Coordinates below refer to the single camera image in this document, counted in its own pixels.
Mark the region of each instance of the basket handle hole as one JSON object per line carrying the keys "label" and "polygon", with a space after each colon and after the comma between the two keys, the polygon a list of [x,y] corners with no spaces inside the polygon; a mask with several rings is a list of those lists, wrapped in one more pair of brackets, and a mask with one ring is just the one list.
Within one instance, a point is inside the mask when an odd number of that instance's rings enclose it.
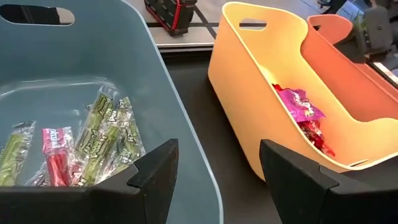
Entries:
{"label": "basket handle hole", "polygon": [[245,30],[264,30],[267,22],[261,19],[244,18],[240,23],[239,27]]}
{"label": "basket handle hole", "polygon": [[75,22],[71,11],[59,7],[4,4],[0,6],[0,16],[15,24],[70,26]]}

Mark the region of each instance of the orange plastic basket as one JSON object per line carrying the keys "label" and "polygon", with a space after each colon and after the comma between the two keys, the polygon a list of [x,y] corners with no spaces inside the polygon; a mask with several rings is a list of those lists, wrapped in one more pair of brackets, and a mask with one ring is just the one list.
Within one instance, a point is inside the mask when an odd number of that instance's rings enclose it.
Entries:
{"label": "orange plastic basket", "polygon": [[398,119],[398,90],[365,63],[353,63],[333,44],[343,40],[352,23],[337,15],[308,18],[301,53],[347,111],[358,121]]}
{"label": "orange plastic basket", "polygon": [[[247,18],[266,21],[266,28],[240,28]],[[281,9],[241,2],[223,7],[209,79],[252,169],[262,179],[261,139],[271,139],[338,172],[365,169],[398,154],[398,121],[353,119],[302,57],[300,46],[307,32],[303,19]],[[308,141],[273,83],[305,90],[326,114],[321,129],[336,152],[334,159]]]}

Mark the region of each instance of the candy wrapper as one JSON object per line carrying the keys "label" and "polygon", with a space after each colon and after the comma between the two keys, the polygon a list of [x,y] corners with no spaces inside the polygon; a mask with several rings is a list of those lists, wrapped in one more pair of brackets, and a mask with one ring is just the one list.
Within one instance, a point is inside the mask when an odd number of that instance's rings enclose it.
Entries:
{"label": "candy wrapper", "polygon": [[98,137],[98,129],[103,120],[105,120],[113,108],[113,99],[118,93],[111,88],[101,87],[98,97],[87,116],[86,123],[81,130],[76,143],[76,157],[85,160],[93,147],[95,139]]}
{"label": "candy wrapper", "polygon": [[119,154],[114,160],[109,160],[102,170],[102,173],[97,177],[96,183],[102,182],[112,175],[127,169],[134,163],[135,160],[145,154],[145,149],[141,141],[132,106],[128,98],[124,98],[119,102],[119,108],[127,108],[131,113],[131,119],[126,123],[125,128],[122,128],[122,140],[120,143]]}
{"label": "candy wrapper", "polygon": [[36,174],[26,182],[25,186],[46,187],[48,185],[49,177],[47,175],[47,163],[44,162]]}
{"label": "candy wrapper", "polygon": [[111,116],[101,125],[99,135],[90,151],[88,163],[77,183],[78,186],[91,186],[95,183],[104,160],[118,141],[120,130],[130,119],[131,112],[125,108],[113,111]]}
{"label": "candy wrapper", "polygon": [[69,156],[73,152],[72,128],[44,128],[43,155],[47,162],[50,185],[66,187],[70,185],[71,174],[68,168]]}
{"label": "candy wrapper", "polygon": [[17,124],[9,136],[0,159],[0,186],[13,186],[27,157],[35,121]]}
{"label": "candy wrapper", "polygon": [[274,88],[308,140],[324,154],[334,157],[335,152],[325,144],[320,129],[319,119],[325,115],[310,103],[305,91],[283,89],[279,85],[274,85]]}

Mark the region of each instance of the blue plastic basket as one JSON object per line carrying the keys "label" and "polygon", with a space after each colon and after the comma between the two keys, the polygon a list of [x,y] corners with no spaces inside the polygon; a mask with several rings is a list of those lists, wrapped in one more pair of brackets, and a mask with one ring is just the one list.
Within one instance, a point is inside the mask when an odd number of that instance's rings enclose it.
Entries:
{"label": "blue plastic basket", "polygon": [[43,161],[41,128],[71,126],[76,135],[85,120],[84,104],[94,101],[101,85],[113,86],[132,101],[147,150],[178,138],[178,176],[167,223],[223,222],[220,192],[206,156],[154,40],[132,6],[117,0],[0,3],[62,7],[75,16],[69,26],[0,19],[1,144],[13,124],[37,121],[19,181],[31,177]]}

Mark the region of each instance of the plastic basket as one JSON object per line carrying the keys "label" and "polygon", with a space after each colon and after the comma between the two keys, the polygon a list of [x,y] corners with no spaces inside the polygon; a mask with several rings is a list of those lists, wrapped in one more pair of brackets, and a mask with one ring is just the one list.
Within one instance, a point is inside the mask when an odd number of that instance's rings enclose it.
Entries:
{"label": "plastic basket", "polygon": [[[77,135],[86,119],[85,104],[95,100],[100,86],[111,86],[130,98],[147,151],[178,139],[178,176],[167,223],[222,222],[220,193],[203,149],[137,10],[119,0],[0,3],[62,7],[75,17],[69,26],[13,24],[0,18],[0,142],[6,142],[12,125],[37,121],[21,184],[44,161],[41,129],[71,126]],[[60,192],[59,200],[64,197],[62,189],[49,191]],[[0,188],[0,198],[5,192]],[[28,198],[21,197],[26,204]],[[125,222],[134,222],[134,217]]]}
{"label": "plastic basket", "polygon": [[[240,28],[247,18],[267,25],[264,30]],[[397,155],[398,121],[353,119],[301,56],[307,32],[303,19],[281,9],[241,2],[223,7],[209,79],[252,169],[262,179],[261,139],[273,140],[338,172],[365,169]],[[326,114],[321,129],[336,152],[334,159],[303,135],[272,83],[305,90]]]}
{"label": "plastic basket", "polygon": [[301,53],[352,117],[398,119],[398,90],[369,65],[351,62],[333,46],[347,37],[352,23],[337,15],[310,16],[307,21]]}

